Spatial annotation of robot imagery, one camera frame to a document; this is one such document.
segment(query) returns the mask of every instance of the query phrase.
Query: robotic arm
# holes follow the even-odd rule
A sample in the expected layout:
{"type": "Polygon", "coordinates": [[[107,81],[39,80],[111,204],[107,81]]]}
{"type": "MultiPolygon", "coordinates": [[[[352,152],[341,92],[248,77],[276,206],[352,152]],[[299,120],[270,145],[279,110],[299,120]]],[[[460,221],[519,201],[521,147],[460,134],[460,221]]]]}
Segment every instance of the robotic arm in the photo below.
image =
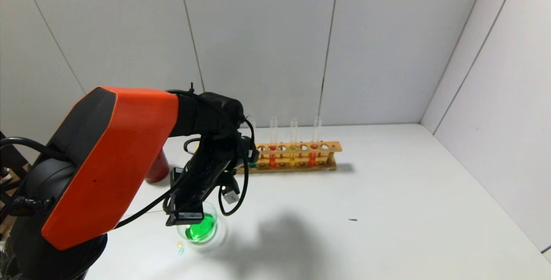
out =
{"type": "MultiPolygon", "coordinates": [[[[222,213],[232,214],[246,193],[247,163],[258,159],[254,133],[249,138],[237,131],[242,123],[248,121],[241,103],[212,92],[96,88],[77,102],[46,149],[37,147],[39,158],[10,199],[10,214],[18,218],[0,276],[82,279],[103,252],[108,231],[161,201],[168,226],[198,223],[202,202],[217,186],[222,213]],[[193,134],[201,135],[199,147],[170,190],[119,222],[167,137],[193,134]],[[242,165],[239,197],[234,174],[242,165]],[[236,207],[226,212],[222,197],[236,207]]],[[[0,147],[17,143],[32,144],[6,138],[0,147]]]]}

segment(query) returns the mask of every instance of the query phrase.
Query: red bottle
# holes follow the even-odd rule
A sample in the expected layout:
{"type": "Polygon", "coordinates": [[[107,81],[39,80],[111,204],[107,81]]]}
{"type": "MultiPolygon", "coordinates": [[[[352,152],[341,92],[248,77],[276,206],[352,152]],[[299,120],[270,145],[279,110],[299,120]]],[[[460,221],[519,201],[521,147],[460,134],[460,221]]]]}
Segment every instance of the red bottle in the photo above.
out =
{"type": "Polygon", "coordinates": [[[159,152],[157,158],[149,168],[149,172],[145,175],[147,183],[155,183],[163,180],[169,174],[169,162],[163,150],[159,152]]]}

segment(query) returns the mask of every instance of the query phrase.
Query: wall seam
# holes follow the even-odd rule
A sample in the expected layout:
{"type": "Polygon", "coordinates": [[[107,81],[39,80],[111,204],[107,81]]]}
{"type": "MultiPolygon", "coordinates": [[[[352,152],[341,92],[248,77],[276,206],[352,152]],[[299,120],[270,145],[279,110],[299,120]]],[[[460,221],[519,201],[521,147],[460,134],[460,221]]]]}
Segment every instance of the wall seam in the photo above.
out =
{"type": "Polygon", "coordinates": [[[436,135],[436,132],[438,131],[440,125],[442,124],[443,120],[446,118],[446,115],[449,111],[449,108],[451,108],[451,106],[453,105],[453,102],[455,101],[456,97],[457,97],[457,94],[459,94],[461,88],[463,87],[463,84],[465,83],[465,80],[467,80],[467,77],[469,76],[469,74],[471,73],[471,70],[473,69],[473,66],[474,64],[477,62],[478,60],[478,56],[480,56],[480,52],[482,51],[482,49],[484,49],[484,45],[486,45],[486,41],[488,40],[488,37],[490,37],[490,33],[492,32],[492,30],[494,29],[494,25],[495,23],[497,22],[498,18],[499,18],[499,15],[501,14],[501,10],[503,10],[503,7],[505,5],[505,3],[507,2],[507,0],[503,0],[502,4],[501,4],[501,7],[499,8],[499,11],[498,11],[498,14],[496,14],[495,18],[494,18],[494,22],[492,22],[492,25],[490,26],[490,29],[488,30],[488,33],[486,34],[486,37],[484,38],[484,41],[482,42],[482,45],[480,45],[480,49],[478,49],[478,52],[477,52],[477,55],[474,57],[474,60],[471,64],[471,66],[469,67],[469,70],[467,71],[467,74],[465,75],[465,77],[463,78],[463,81],[461,82],[461,84],[459,85],[459,88],[457,88],[457,91],[455,92],[455,95],[453,96],[451,102],[449,102],[449,105],[448,107],[446,108],[446,111],[445,113],[443,114],[442,116],[442,119],[440,119],[440,122],[438,123],[436,129],[434,130],[434,133],[433,135],[436,135]]]}
{"type": "Polygon", "coordinates": [[[46,25],[48,31],[50,32],[50,35],[52,35],[53,41],[56,43],[57,48],[59,49],[59,52],[63,56],[63,60],[65,60],[65,63],[67,63],[67,66],[69,67],[69,70],[71,70],[71,73],[73,74],[73,77],[77,81],[78,85],[80,86],[80,89],[82,90],[83,94],[86,94],[87,92],[84,90],[84,87],[82,86],[80,80],[77,78],[77,75],[74,73],[73,67],[69,63],[69,60],[67,60],[67,57],[65,56],[65,53],[63,53],[63,50],[61,49],[61,46],[59,45],[59,42],[57,41],[56,37],[53,35],[53,31],[50,28],[50,25],[48,25],[48,21],[46,21],[46,17],[44,17],[44,14],[42,13],[42,10],[40,9],[40,6],[38,5],[38,2],[36,0],[33,0],[36,8],[38,9],[38,12],[40,13],[40,16],[42,17],[42,20],[44,21],[44,24],[46,25]]]}
{"type": "Polygon", "coordinates": [[[327,38],[327,50],[325,51],[325,64],[323,65],[323,78],[321,80],[321,90],[319,91],[319,105],[317,115],[321,113],[321,100],[323,98],[323,85],[325,84],[325,74],[327,73],[327,59],[329,58],[329,45],[331,43],[331,33],[333,32],[333,19],[335,17],[335,7],[337,0],[333,0],[333,10],[331,12],[331,23],[329,24],[329,37],[327,38]]]}
{"type": "Polygon", "coordinates": [[[201,86],[203,87],[203,92],[206,92],[205,83],[203,80],[203,74],[201,73],[201,65],[199,64],[199,56],[197,55],[197,47],[195,47],[195,38],[193,37],[193,31],[191,29],[191,21],[189,19],[189,12],[187,11],[186,0],[183,0],[183,8],[186,12],[187,25],[189,26],[189,33],[191,35],[191,43],[193,43],[193,52],[195,53],[195,60],[197,61],[197,69],[199,70],[199,78],[201,78],[201,86]]]}

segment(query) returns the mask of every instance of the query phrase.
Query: white wall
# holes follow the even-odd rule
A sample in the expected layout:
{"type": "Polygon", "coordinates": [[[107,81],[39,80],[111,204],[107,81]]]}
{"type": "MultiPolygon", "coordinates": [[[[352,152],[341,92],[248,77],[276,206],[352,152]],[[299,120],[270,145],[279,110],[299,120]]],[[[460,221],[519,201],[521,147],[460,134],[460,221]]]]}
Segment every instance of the white wall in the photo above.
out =
{"type": "MultiPolygon", "coordinates": [[[[0,129],[47,143],[84,95],[33,0],[0,0],[0,129]]],[[[37,153],[18,147],[29,161],[37,153]]]]}
{"type": "MultiPolygon", "coordinates": [[[[325,123],[418,122],[473,1],[337,0],[325,123]],[[367,31],[357,36],[362,27],[367,31]]],[[[291,117],[311,124],[319,111],[334,0],[36,3],[3,0],[0,8],[10,11],[3,36],[19,36],[3,40],[0,54],[6,135],[47,140],[70,106],[98,85],[195,82],[201,92],[203,81],[207,91],[241,100],[259,126],[273,115],[282,126],[291,117]],[[34,19],[15,18],[23,14],[34,19]],[[66,86],[50,85],[58,76],[67,77],[66,86]],[[33,122],[12,117],[19,109],[33,111],[33,122]]]]}
{"type": "Polygon", "coordinates": [[[205,88],[258,126],[313,123],[333,0],[186,0],[205,88]]]}
{"type": "Polygon", "coordinates": [[[475,0],[337,0],[321,115],[419,123],[475,0]]]}
{"type": "Polygon", "coordinates": [[[190,82],[201,91],[183,0],[36,2],[86,92],[187,89],[190,82]]]}
{"type": "Polygon", "coordinates": [[[467,76],[503,3],[504,0],[477,0],[474,4],[446,71],[421,119],[421,124],[431,133],[435,133],[449,104],[467,76]]]}
{"type": "Polygon", "coordinates": [[[539,249],[551,243],[550,25],[550,0],[506,0],[435,134],[539,249]]]}

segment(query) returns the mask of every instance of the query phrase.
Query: yellow liquid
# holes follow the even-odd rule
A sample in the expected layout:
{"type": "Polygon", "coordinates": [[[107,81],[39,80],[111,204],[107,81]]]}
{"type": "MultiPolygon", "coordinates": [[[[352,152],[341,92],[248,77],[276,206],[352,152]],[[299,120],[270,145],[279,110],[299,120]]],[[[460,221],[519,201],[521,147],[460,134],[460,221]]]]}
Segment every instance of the yellow liquid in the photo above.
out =
{"type": "MultiPolygon", "coordinates": [[[[297,147],[295,145],[290,145],[289,146],[289,150],[296,150],[297,147]]],[[[295,166],[296,163],[295,163],[295,153],[291,153],[289,155],[289,166],[295,166]]]]}

